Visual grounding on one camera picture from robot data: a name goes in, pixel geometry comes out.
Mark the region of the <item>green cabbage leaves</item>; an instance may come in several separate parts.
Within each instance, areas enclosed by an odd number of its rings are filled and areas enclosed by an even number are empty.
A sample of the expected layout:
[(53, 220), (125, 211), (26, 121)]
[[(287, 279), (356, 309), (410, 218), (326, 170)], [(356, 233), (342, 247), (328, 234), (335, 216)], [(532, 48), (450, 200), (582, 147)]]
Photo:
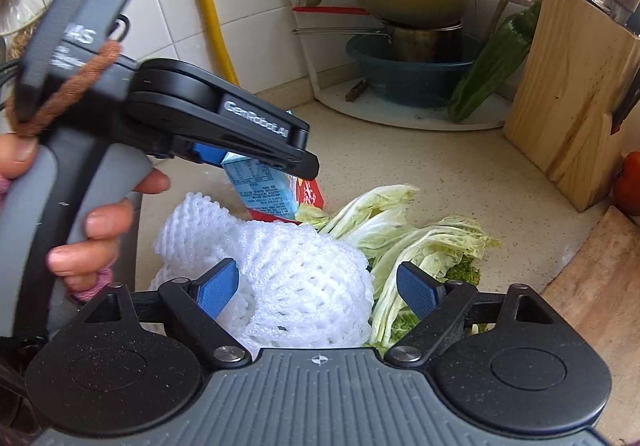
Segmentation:
[(368, 344), (385, 353), (418, 325), (419, 317), (401, 300), (396, 287), (401, 263), (418, 266), (436, 281), (465, 281), (477, 286), (476, 263), (498, 245), (477, 221), (450, 215), (423, 227), (409, 223), (408, 212), (419, 188), (409, 184), (379, 186), (334, 214), (303, 203), (295, 220), (309, 224), (360, 250), (373, 276), (374, 305)]

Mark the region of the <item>wooden cutting board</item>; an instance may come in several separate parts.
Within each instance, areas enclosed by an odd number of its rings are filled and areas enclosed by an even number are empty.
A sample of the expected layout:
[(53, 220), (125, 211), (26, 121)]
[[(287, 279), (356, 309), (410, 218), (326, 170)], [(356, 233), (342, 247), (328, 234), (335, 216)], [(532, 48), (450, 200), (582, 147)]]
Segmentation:
[(639, 439), (639, 226), (609, 207), (542, 296), (600, 354), (613, 388), (598, 431)]

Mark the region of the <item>wooden knife block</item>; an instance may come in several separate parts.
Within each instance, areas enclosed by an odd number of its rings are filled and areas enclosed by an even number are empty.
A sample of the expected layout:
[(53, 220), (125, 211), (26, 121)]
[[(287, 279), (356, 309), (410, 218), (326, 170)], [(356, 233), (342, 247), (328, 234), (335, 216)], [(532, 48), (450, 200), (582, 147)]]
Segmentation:
[(625, 131), (613, 113), (639, 68), (639, 38), (586, 0), (542, 0), (503, 133), (582, 212), (611, 188)]

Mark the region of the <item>white corner shelf rack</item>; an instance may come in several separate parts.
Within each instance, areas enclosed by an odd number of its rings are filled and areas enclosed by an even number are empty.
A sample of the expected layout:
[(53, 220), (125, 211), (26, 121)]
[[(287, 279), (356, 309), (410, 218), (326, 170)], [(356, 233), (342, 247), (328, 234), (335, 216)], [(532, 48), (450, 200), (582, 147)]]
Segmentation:
[(458, 44), (433, 63), (402, 62), (385, 26), (357, 0), (291, 0), (314, 98), (331, 110), (390, 127), (439, 132), (500, 129), (521, 73), (514, 73), (465, 121), (447, 116), (454, 88), (473, 64), (500, 0), (471, 0)]

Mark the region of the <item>teal plastic basin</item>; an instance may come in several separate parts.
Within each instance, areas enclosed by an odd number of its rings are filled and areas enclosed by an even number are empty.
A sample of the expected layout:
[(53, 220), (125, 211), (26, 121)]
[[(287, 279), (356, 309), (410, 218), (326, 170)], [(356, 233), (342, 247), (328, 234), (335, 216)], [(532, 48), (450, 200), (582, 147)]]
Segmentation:
[(396, 60), (390, 41), (359, 35), (346, 43), (369, 89), (392, 103), (420, 107), (445, 107), (454, 89), (480, 54), (480, 41), (464, 35), (442, 62)]

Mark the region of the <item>blue milk carton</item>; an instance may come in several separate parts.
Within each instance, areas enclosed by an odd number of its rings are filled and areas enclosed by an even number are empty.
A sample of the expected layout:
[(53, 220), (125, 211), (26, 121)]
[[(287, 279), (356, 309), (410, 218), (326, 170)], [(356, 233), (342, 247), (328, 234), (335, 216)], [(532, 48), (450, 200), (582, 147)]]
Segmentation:
[(298, 208), (296, 177), (257, 159), (228, 153), (222, 169), (254, 220), (292, 222)]

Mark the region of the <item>white foam fruit net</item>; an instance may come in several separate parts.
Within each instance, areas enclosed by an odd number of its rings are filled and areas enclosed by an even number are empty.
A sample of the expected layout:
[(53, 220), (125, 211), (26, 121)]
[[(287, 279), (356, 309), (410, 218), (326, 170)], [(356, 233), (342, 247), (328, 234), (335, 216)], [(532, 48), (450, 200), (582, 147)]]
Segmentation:
[(195, 279), (235, 261), (239, 288), (217, 322), (252, 354), (261, 348), (359, 348), (369, 340), (372, 275), (364, 254), (307, 224), (243, 221), (200, 193), (158, 233), (151, 281)]

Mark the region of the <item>red tomato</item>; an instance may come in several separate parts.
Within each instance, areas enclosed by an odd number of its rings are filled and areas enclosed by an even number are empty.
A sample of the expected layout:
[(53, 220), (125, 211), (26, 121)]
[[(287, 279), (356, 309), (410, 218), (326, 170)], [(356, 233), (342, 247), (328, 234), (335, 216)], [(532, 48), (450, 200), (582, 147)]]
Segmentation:
[(613, 203), (630, 217), (640, 215), (640, 153), (632, 151), (623, 160), (612, 188)]

